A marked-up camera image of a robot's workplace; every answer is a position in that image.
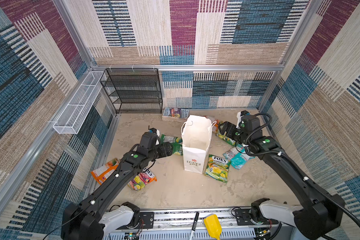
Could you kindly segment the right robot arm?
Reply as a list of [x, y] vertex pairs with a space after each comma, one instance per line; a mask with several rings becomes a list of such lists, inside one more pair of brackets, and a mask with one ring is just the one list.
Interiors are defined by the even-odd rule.
[[245, 112], [239, 116], [238, 125], [220, 123], [218, 131], [242, 145], [247, 155], [258, 157], [271, 167], [298, 199], [301, 208], [295, 209], [268, 200], [259, 204], [265, 218], [284, 222], [297, 228], [307, 239], [315, 240], [341, 225], [344, 200], [331, 195], [312, 181], [307, 174], [285, 153], [280, 143], [271, 136], [264, 136], [258, 115]]

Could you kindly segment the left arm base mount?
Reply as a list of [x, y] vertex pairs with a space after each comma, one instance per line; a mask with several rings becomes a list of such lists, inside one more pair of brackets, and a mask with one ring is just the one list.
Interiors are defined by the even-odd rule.
[[139, 212], [134, 214], [131, 221], [132, 229], [152, 229], [154, 227], [154, 212]]

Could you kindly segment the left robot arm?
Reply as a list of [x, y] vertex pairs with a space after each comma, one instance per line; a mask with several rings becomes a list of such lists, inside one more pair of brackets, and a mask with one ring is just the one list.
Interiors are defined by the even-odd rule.
[[140, 143], [125, 153], [117, 169], [92, 194], [79, 204], [70, 204], [63, 214], [63, 240], [101, 240], [112, 231], [139, 223], [140, 208], [129, 202], [107, 212], [121, 190], [148, 169], [149, 162], [171, 156], [170, 143], [161, 143], [157, 134], [145, 132]]

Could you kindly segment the green snack packet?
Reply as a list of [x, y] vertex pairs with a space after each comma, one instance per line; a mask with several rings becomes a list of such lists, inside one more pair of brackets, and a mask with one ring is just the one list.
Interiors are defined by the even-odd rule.
[[183, 155], [183, 139], [181, 137], [174, 137], [162, 134], [161, 141], [163, 143], [171, 144], [173, 155]]

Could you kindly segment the pink orange Fox's candy bag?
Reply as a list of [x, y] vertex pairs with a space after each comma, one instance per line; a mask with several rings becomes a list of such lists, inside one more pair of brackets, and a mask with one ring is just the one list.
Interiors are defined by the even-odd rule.
[[147, 184], [156, 182], [157, 177], [147, 167], [128, 183], [128, 187], [135, 191], [142, 190]]

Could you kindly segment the white paper bag with illustration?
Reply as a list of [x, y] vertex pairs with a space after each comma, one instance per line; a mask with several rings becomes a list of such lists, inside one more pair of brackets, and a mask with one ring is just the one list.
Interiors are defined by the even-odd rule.
[[211, 139], [212, 122], [206, 117], [190, 115], [182, 125], [184, 170], [202, 174]]

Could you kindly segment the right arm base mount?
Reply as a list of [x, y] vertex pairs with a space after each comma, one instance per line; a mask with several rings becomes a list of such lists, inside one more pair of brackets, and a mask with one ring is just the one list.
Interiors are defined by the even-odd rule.
[[258, 213], [252, 213], [251, 208], [233, 208], [231, 214], [238, 226], [277, 226], [279, 221], [266, 219]]

